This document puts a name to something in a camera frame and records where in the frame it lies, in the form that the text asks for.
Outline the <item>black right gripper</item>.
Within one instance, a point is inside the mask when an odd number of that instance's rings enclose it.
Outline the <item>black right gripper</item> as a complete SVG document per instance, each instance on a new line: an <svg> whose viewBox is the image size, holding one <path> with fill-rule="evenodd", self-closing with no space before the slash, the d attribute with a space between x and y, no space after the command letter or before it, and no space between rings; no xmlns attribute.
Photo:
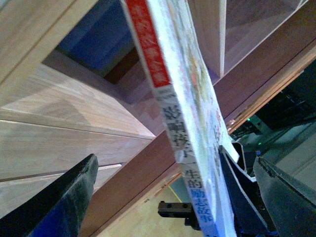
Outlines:
<svg viewBox="0 0 316 237"><path fill-rule="evenodd" d="M252 173L256 153L250 154L250 161L244 156L243 146L234 145L239 154L238 161L229 155L223 146L219 156L228 189L237 235L240 237L274 235L274 224L263 203L256 177ZM165 202L158 204L158 214L163 218L184 219L184 225L193 230L200 226L194 208L189 202Z"/></svg>

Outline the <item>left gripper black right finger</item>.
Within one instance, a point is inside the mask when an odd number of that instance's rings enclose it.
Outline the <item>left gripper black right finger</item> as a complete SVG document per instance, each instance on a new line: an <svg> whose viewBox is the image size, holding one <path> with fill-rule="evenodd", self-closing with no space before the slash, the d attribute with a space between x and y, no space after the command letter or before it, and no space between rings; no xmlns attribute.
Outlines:
<svg viewBox="0 0 316 237"><path fill-rule="evenodd" d="M316 235L316 191L263 157L253 166L264 205L281 237Z"/></svg>

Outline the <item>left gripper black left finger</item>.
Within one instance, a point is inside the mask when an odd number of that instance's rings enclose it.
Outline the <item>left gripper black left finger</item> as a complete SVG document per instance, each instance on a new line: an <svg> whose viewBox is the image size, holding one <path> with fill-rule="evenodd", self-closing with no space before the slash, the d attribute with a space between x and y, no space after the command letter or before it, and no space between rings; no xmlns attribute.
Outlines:
<svg viewBox="0 0 316 237"><path fill-rule="evenodd" d="M2 237L76 237L91 201L98 159L90 154L0 220Z"/></svg>

